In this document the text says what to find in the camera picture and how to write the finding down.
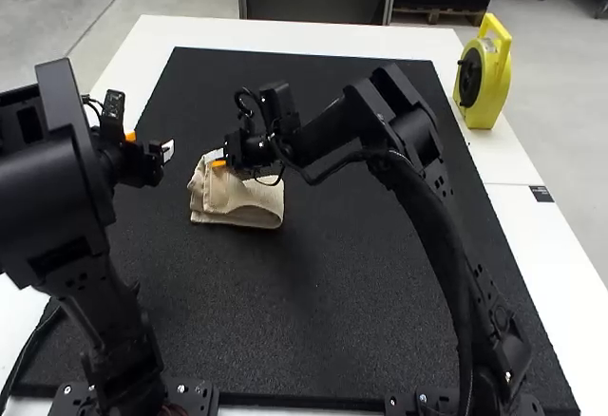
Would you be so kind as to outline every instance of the folded cloth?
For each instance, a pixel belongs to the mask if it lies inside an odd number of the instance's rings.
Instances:
[[[276,176],[258,180],[272,183]],[[203,155],[188,190],[193,223],[275,229],[283,222],[283,180],[277,186],[267,186],[254,179],[241,180],[227,166],[214,167]]]

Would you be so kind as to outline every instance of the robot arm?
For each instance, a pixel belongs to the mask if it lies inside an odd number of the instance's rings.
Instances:
[[[256,133],[243,95],[257,103],[263,132]],[[227,135],[224,146],[227,164],[235,170],[280,161],[316,185],[346,164],[365,161],[408,213],[452,315],[461,382],[460,396],[450,403],[440,398],[441,392],[429,391],[419,396],[417,410],[453,414],[456,400],[460,415],[525,414],[520,388],[531,360],[530,344],[487,268],[468,258],[472,253],[466,253],[452,221],[458,213],[435,117],[404,73],[396,65],[377,69],[369,79],[346,86],[340,98],[304,126],[287,84],[263,87],[259,95],[244,90],[236,100],[245,125]],[[316,177],[306,172],[353,140],[361,142],[360,150]],[[430,394],[436,397],[433,402]],[[398,404],[389,398],[388,408]]]
[[[125,139],[119,92],[108,93],[89,130],[68,60],[37,66],[36,75],[37,85],[0,96],[0,263],[20,289],[55,297],[81,327],[101,412],[156,414],[162,360],[110,261],[105,227],[115,221],[116,183],[160,182],[162,147]]]

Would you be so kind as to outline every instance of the concrete floor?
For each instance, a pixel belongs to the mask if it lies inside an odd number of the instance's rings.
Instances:
[[[512,33],[504,113],[608,286],[608,22],[593,0],[492,0]],[[237,0],[0,0],[0,91],[68,55],[81,91],[143,14],[237,17]],[[424,20],[409,22],[424,25]],[[464,20],[443,20],[463,42]]]

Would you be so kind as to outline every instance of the table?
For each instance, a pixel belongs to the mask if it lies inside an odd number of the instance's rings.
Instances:
[[[177,46],[431,60],[448,97],[463,48],[454,31],[445,28],[142,16],[92,95],[103,97],[112,87],[125,91],[125,129],[134,128],[171,51]],[[604,414],[602,392],[607,382],[604,371],[608,369],[604,339],[608,335],[608,317],[602,315],[608,312],[608,292],[558,206],[536,202],[529,185],[542,184],[542,179],[506,118],[501,116],[492,131],[471,131],[465,127],[455,104],[452,109],[581,413]],[[10,339],[0,340],[2,382],[46,300],[31,289],[19,293],[5,275],[0,277],[0,319],[14,329]],[[19,312],[13,309],[16,306],[21,307]],[[49,404],[34,399],[11,399],[7,414],[43,415]],[[220,411],[235,416],[257,412],[243,408]]]

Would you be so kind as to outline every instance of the cable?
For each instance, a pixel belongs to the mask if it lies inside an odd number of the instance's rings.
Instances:
[[[335,174],[340,169],[351,164],[352,162],[363,161],[365,159],[365,153],[366,153],[366,150],[357,150],[355,152],[351,152],[347,156],[343,157],[342,159],[340,159],[337,162],[335,162],[334,164],[332,164],[330,167],[325,169],[323,172],[318,174],[316,177],[311,177],[306,172],[306,170],[304,170],[302,167],[295,164],[293,161],[291,161],[289,159],[289,157],[287,157],[287,155],[280,148],[280,146],[276,142],[276,139],[273,136],[269,137],[268,141],[270,142],[270,145],[275,150],[275,153],[276,153],[276,156],[278,157],[278,159],[285,166],[289,167],[290,169],[295,170],[302,177],[302,179],[304,179],[304,181],[306,181],[306,183],[308,183],[311,186],[318,185],[319,183],[326,180],[329,176]]]
[[[242,87],[239,91],[237,91],[235,93],[233,98],[235,100],[235,104],[238,107],[238,110],[240,111],[238,114],[238,118],[240,119],[242,117],[242,115],[244,115],[245,117],[251,119],[254,117],[254,110],[251,109],[250,107],[248,107],[247,104],[245,104],[245,102],[242,99],[243,96],[246,96],[246,97],[254,100],[254,102],[256,103],[260,112],[262,110],[262,101],[259,99],[259,97],[256,95],[256,93],[251,91],[246,86]]]
[[[129,286],[129,289],[133,294],[137,296],[140,292],[140,287],[140,282],[136,281],[131,286]],[[48,332],[65,317],[66,312],[64,312],[63,307],[61,305],[58,305],[53,309],[53,311],[46,319],[41,320],[38,326],[36,326],[36,328],[29,335],[28,341],[26,341],[26,344],[21,348],[19,356],[17,356],[17,360],[12,366],[9,376],[7,377],[7,381],[2,387],[2,391],[0,391],[0,415],[3,414],[4,410],[7,408],[7,402],[9,401],[9,397],[12,393],[12,389],[15,383],[21,377],[23,370],[36,356],[38,348],[40,347],[43,340],[46,338]]]
[[[458,339],[458,369],[459,369],[459,404],[458,404],[458,416],[468,416],[471,407],[472,389],[473,389],[473,354],[472,354],[472,330],[470,327],[470,312],[469,312],[469,294],[468,286],[466,285],[466,268],[468,263],[466,262],[466,254],[460,239],[460,235],[452,219],[447,211],[447,208],[442,201],[437,198],[435,193],[432,192],[427,183],[422,179],[418,172],[414,169],[411,161],[408,160],[404,155],[398,153],[395,150],[369,150],[363,149],[355,151],[345,156],[341,160],[337,161],[329,168],[321,172],[316,177],[311,177],[302,167],[291,161],[286,152],[280,148],[279,143],[276,141],[274,135],[269,137],[268,140],[275,150],[277,158],[287,167],[294,169],[302,179],[304,179],[309,185],[317,185],[323,180],[326,180],[332,174],[335,174],[340,169],[344,168],[348,164],[356,161],[372,161],[374,159],[381,159],[393,163],[394,168],[399,171],[400,175],[403,176],[405,185],[413,190],[421,197],[421,204],[425,206],[425,209],[431,211],[432,214],[427,212],[429,217],[436,217],[437,223],[442,224],[445,228],[445,236],[442,237],[442,241],[445,243],[445,247],[449,250],[450,255],[454,259],[454,263],[450,263],[449,270],[454,272],[453,281],[458,282],[456,287],[455,298],[448,297],[450,290],[446,285],[446,282],[437,275],[440,280],[440,285],[446,296],[448,307],[452,315],[452,323]],[[395,192],[399,202],[406,208],[407,202],[400,198],[399,192]]]
[[[283,174],[285,173],[285,164],[281,163],[281,169],[278,172],[278,176],[276,176],[276,180],[273,181],[272,183],[265,183],[261,180],[259,180],[257,177],[259,177],[259,174],[257,173],[257,171],[254,172],[254,180],[259,183],[260,185],[264,185],[264,186],[277,186],[282,180],[283,180]]]
[[[88,105],[91,109],[93,109],[93,111],[95,112],[95,115],[97,116],[97,120],[99,121],[99,124],[101,124],[102,123],[102,114],[97,109],[97,107],[95,107],[95,104],[93,104],[93,103],[84,103],[84,105]]]
[[[452,315],[452,323],[458,339],[458,369],[460,383],[458,415],[468,416],[473,392],[472,328],[470,326],[469,293],[465,275],[468,262],[463,243],[460,239],[460,234],[445,205],[435,193],[433,193],[404,155],[394,150],[389,150],[388,152],[384,152],[384,156],[381,154],[378,154],[377,156],[398,163],[394,165],[394,168],[403,176],[405,184],[408,185],[408,187],[413,188],[411,191],[420,196],[419,200],[424,201],[423,205],[425,206],[425,209],[432,211],[432,214],[427,212],[427,215],[436,217],[437,220],[435,223],[444,226],[445,230],[442,241],[449,249],[449,253],[453,258],[453,262],[450,263],[448,270],[453,270],[453,272],[455,272],[454,281],[458,282],[458,285],[456,286],[456,299],[452,300],[447,297],[449,291],[448,288],[444,286],[446,284],[453,285],[452,282],[448,283],[440,279],[440,285],[446,295],[446,300],[448,300],[448,307]],[[397,196],[397,198],[403,205],[404,202],[399,199],[399,196]]]

